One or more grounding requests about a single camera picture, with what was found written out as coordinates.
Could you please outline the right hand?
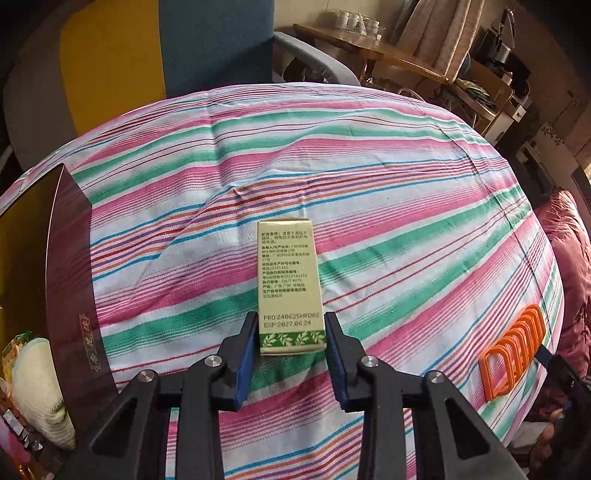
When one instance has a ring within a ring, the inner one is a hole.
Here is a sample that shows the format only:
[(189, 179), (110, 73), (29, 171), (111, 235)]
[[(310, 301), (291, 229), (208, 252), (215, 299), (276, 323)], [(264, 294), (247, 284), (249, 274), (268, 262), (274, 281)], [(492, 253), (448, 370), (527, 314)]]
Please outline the right hand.
[(550, 415), (550, 423), (542, 431), (530, 452), (530, 469), (538, 470), (552, 455), (551, 441), (556, 433), (556, 425), (564, 418), (564, 410), (557, 409)]

